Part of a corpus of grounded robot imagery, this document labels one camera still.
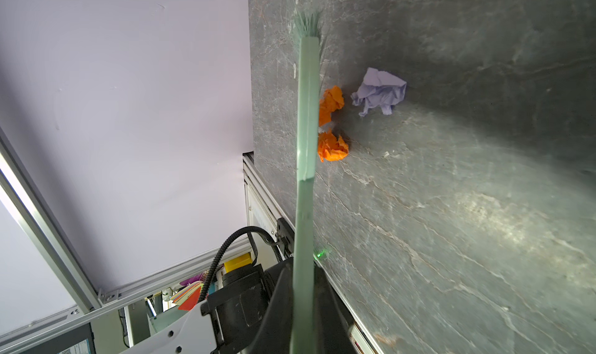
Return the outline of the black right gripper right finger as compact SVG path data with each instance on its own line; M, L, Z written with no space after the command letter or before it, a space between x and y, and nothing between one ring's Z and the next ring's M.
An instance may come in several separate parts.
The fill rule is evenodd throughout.
M314 267L314 336L316 353L356 353L335 292L319 266Z

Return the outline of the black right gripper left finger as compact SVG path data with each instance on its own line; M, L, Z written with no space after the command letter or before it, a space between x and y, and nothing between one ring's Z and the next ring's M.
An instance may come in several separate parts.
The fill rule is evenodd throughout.
M293 259L250 276L242 292L248 337L244 353L288 353L293 324Z

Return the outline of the green hand brush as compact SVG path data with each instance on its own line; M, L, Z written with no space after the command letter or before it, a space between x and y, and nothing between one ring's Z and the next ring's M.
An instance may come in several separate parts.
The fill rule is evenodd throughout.
M321 14L296 10L296 222L293 252L292 353L314 353L314 179L318 158Z

